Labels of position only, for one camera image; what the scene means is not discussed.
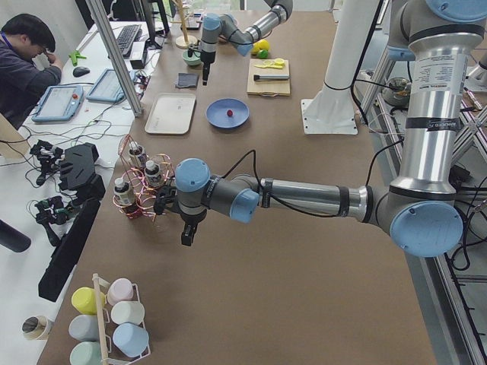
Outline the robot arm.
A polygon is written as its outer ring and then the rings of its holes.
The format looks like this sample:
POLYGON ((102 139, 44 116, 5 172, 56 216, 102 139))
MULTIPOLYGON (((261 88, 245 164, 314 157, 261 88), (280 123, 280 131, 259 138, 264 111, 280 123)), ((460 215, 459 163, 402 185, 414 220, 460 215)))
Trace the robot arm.
POLYGON ((379 227, 403 251, 435 257, 452 249, 464 227, 448 176, 460 130, 460 104, 470 53, 485 35, 484 1, 394 1, 385 56, 413 61, 399 174, 388 183, 359 182, 370 152, 368 129, 354 120, 350 89, 371 41, 379 1, 345 3, 318 93, 309 100, 250 102, 249 130, 178 148, 165 208, 183 220, 192 245, 209 212, 248 223, 260 208, 288 208, 321 218, 379 227))
POLYGON ((215 62, 217 44, 223 36, 242 56, 246 56, 254 43, 285 23, 293 11, 292 0, 266 1, 269 11, 245 30, 241 30, 230 14, 208 13, 202 22, 202 34, 197 47, 189 49, 199 53, 202 62, 202 84, 208 83, 211 64, 215 62))

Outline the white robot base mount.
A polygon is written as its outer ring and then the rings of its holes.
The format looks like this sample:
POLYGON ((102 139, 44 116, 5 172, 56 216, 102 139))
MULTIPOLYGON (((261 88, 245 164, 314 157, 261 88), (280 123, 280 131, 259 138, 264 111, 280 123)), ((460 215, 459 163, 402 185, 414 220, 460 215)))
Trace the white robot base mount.
POLYGON ((321 91, 301 101, 307 135, 356 135, 352 83, 360 68, 364 46, 374 31, 382 1, 345 1, 336 28, 321 91))

